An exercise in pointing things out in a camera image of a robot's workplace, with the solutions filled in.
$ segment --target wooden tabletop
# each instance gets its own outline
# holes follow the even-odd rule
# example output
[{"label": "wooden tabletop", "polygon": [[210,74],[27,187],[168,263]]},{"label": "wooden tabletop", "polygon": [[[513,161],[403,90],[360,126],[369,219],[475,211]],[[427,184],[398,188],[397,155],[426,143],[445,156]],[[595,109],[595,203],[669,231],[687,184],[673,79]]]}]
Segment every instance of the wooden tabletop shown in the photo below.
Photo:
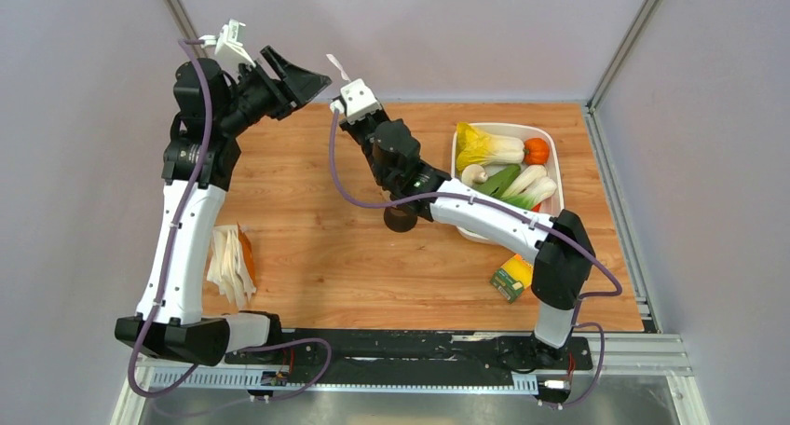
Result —
[{"label": "wooden tabletop", "polygon": [[[449,171],[459,121],[539,127],[557,148],[565,207],[577,213],[601,261],[623,285],[618,298],[584,302],[579,320],[607,330],[641,331],[642,323],[579,106],[572,103],[389,103],[422,144],[422,158]],[[513,304],[489,284],[512,256],[494,245],[463,239],[456,229],[420,220],[408,233],[384,226],[382,212],[344,201],[328,166],[325,104],[239,137],[241,159],[217,224],[250,230],[257,294],[246,309],[277,313],[284,327],[432,330],[531,330],[538,301],[530,291]],[[337,167],[356,198],[382,195],[364,156],[338,130]],[[611,290],[593,268],[584,291]],[[207,315],[236,311],[206,282]]]}]

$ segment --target white wall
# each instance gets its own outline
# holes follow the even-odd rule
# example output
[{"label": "white wall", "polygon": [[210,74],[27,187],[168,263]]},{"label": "white wall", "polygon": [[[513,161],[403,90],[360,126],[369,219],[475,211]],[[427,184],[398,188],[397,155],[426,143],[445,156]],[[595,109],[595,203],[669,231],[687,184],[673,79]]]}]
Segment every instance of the white wall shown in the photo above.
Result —
[{"label": "white wall", "polygon": [[664,0],[600,111],[714,424],[790,416],[790,0]]},{"label": "white wall", "polygon": [[160,0],[0,0],[0,416],[105,424],[184,61]]},{"label": "white wall", "polygon": [[[340,81],[334,53],[385,99],[586,99],[643,0],[183,0],[201,34],[246,22],[257,57]],[[324,93],[331,97],[337,83]]]}]

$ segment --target robotic arm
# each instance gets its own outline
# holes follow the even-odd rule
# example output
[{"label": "robotic arm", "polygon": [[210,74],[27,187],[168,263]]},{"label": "robotic arm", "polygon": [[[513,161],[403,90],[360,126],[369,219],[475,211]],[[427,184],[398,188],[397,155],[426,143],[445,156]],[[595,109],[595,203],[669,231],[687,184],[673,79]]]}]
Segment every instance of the robotic arm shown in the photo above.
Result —
[{"label": "robotic arm", "polygon": [[[173,93],[180,111],[170,126],[170,143],[164,153],[165,203],[157,252],[136,314],[118,319],[115,329],[116,339],[134,347],[157,299],[162,264],[170,262],[165,294],[143,339],[142,353],[148,356],[216,365],[227,352],[277,341],[277,315],[241,312],[220,318],[202,317],[202,275],[211,230],[241,154],[236,137],[263,116],[277,120],[289,116],[328,87],[331,80],[293,65],[267,46],[261,55],[279,79],[270,77],[238,41],[243,27],[231,20],[218,37],[201,38],[204,47],[215,47],[218,58],[238,67],[238,80],[216,61],[198,59],[209,83],[213,119],[208,153],[191,188],[187,182],[198,162],[206,106],[192,63],[184,63],[175,75]],[[187,189],[186,209],[169,249],[170,223]]]},{"label": "robotic arm", "polygon": [[392,200],[417,194],[440,192],[457,194],[469,200],[449,197],[424,198],[387,208],[384,220],[397,232],[415,226],[417,217],[428,221],[461,226],[505,246],[534,266],[532,292],[538,298],[538,323],[533,333],[532,351],[546,365],[565,355],[571,333],[574,309],[581,287],[590,275],[592,264],[579,252],[546,231],[541,223],[575,240],[594,255],[593,247],[579,217],[563,210],[557,217],[545,213],[523,212],[531,222],[523,222],[491,206],[475,202],[488,200],[516,210],[497,199],[466,187],[419,156],[420,143],[402,119],[390,120],[373,92],[361,79],[340,90],[330,108],[346,115],[340,123],[357,144],[370,165],[376,183],[389,192]]}]

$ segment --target white plastic container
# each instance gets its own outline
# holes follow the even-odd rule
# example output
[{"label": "white plastic container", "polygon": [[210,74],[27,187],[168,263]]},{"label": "white plastic container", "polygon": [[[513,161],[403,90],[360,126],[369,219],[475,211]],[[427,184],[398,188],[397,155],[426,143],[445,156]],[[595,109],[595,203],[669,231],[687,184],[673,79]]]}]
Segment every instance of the white plastic container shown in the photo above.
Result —
[{"label": "white plastic container", "polygon": [[[501,134],[502,136],[512,136],[514,138],[519,138],[522,141],[526,141],[527,139],[532,138],[540,138],[543,141],[549,143],[549,160],[546,162],[546,172],[549,174],[549,177],[557,183],[557,191],[554,192],[550,198],[543,201],[540,204],[540,211],[542,213],[549,213],[551,215],[559,215],[560,211],[565,207],[565,199],[563,198],[563,182],[560,176],[560,163],[557,159],[556,147],[554,146],[554,140],[549,133],[543,131],[541,129],[536,129],[535,127],[527,127],[525,125],[517,125],[517,124],[500,124],[498,122],[479,122],[470,124],[471,126],[480,129],[482,131],[486,131],[492,134]],[[456,145],[457,145],[457,138],[458,133],[453,135],[453,155],[450,157],[450,173],[456,177],[460,178],[461,174],[456,170]],[[489,175],[493,175],[494,173],[501,171],[505,168],[502,165],[492,164],[489,166],[484,166],[485,170],[488,172]],[[522,170],[526,168],[524,163],[521,164]],[[471,241],[477,241],[480,243],[491,243],[495,244],[491,240],[477,235],[463,227],[458,228],[458,232],[466,239]]]}]

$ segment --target cucumber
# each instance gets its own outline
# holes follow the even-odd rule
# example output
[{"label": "cucumber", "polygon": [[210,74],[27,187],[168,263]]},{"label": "cucumber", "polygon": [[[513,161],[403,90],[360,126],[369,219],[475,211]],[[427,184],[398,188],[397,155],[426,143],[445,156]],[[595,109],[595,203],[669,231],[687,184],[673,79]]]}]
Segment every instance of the cucumber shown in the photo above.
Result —
[{"label": "cucumber", "polygon": [[511,164],[494,175],[489,176],[485,183],[476,185],[474,190],[494,197],[495,199],[499,199],[502,197],[505,189],[510,187],[513,181],[518,178],[519,173],[521,173],[521,167],[518,164]]}]

